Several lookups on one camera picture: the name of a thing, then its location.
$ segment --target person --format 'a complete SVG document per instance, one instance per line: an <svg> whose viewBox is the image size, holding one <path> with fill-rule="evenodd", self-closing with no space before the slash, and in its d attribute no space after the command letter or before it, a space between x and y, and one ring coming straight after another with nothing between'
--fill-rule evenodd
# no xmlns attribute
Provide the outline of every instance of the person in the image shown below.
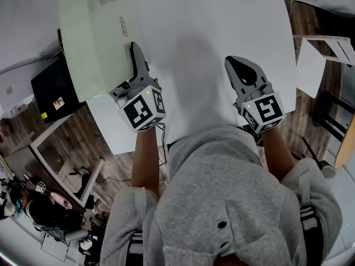
<svg viewBox="0 0 355 266"><path fill-rule="evenodd" d="M77 193L74 193L75 196L80 198L90 179L90 173L82 168L75 174L82 176L82 186ZM72 232L81 229L83 224L84 212L64 208L49 194L34 191L28 181L26 187L18 181L13 182L10 198L17 212L24 210L26 215L38 225L47 228L59 228L63 232ZM94 197L92 195L89 196L85 207L94 208Z"/></svg>
<svg viewBox="0 0 355 266"><path fill-rule="evenodd" d="M253 137L233 126L174 143L160 196L155 128L138 133L100 265L321 265L342 225L339 205L314 160L295 163L277 127L261 135L268 171Z"/></svg>

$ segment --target white tabletop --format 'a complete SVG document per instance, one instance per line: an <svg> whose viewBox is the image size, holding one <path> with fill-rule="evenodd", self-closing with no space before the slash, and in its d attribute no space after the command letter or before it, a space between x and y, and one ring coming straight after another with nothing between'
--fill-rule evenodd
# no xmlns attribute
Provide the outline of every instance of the white tabletop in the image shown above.
<svg viewBox="0 0 355 266"><path fill-rule="evenodd" d="M224 59L258 64L280 92L286 112L296 104L296 61L283 0L133 0L150 61L167 111L165 143L205 127L244 125L232 106ZM136 135L109 96L88 105L113 154L134 150Z"/></svg>

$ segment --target person sitting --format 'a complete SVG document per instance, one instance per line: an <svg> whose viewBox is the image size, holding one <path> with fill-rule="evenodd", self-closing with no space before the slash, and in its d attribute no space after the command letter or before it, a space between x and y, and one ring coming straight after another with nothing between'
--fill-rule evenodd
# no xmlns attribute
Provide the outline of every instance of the person sitting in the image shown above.
<svg viewBox="0 0 355 266"><path fill-rule="evenodd" d="M85 186L90 179L90 173L84 169L77 172L82 176L82 186L75 193L78 198L84 192ZM47 228L59 228L64 232L72 232L81 229L84 212L66 209L57 203L49 194L39 193L24 187L19 181L11 183L10 198L15 208L23 210L36 224ZM89 196L85 208L94 208L94 197Z"/></svg>

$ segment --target wall outlet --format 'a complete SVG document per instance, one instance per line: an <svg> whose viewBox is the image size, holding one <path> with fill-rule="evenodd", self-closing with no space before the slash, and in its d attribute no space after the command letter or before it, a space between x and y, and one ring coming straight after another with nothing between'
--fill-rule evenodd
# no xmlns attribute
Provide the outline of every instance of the wall outlet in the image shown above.
<svg viewBox="0 0 355 266"><path fill-rule="evenodd" d="M8 88L6 89L6 94L7 94L7 95L11 95L12 93L13 93L12 88L11 88L11 87L8 87Z"/></svg>

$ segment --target wooden floor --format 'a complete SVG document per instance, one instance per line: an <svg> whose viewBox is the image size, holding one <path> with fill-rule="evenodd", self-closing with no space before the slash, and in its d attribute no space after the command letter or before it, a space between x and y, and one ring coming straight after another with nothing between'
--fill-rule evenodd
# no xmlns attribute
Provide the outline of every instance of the wooden floor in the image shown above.
<svg viewBox="0 0 355 266"><path fill-rule="evenodd" d="M285 3L290 12L290 2L285 1ZM292 4L290 20L294 34L338 35L337 19L337 16L321 9L297 2ZM329 48L323 44L316 43L315 46L323 54L330 53ZM328 90L338 96L340 85L340 64L327 62L319 93ZM311 115L314 103L314 99L298 91L296 111L286 117L282 124L282 132L291 151L295 154L310 156L301 141L301 137L304 136L316 155L321 158L329 140L329 133L321 127L316 128L312 125ZM332 111L333 117L335 117L335 113L335 110ZM0 151L5 156L32 130L36 131L35 137L37 137L46 129L36 102L31 103L28 110L7 122L11 127L12 134L11 137L4 138L3 143L0 144ZM59 177L62 179L74 168L85 167L92 171L100 158L105 160L105 164L97 181L103 181L108 176L113 176L117 180L130 179L133 153L112 155L86 105L59 127L40 146L40 149L44 150L48 146L53 146L64 161L64 167L59 173ZM161 167L161 171L166 172L165 166ZM73 191L77 191L80 187L79 176L68 176L65 182ZM110 210L117 190L121 190L129 184L130 182L107 180L104 183L96 183L92 194L101 199L101 210Z"/></svg>

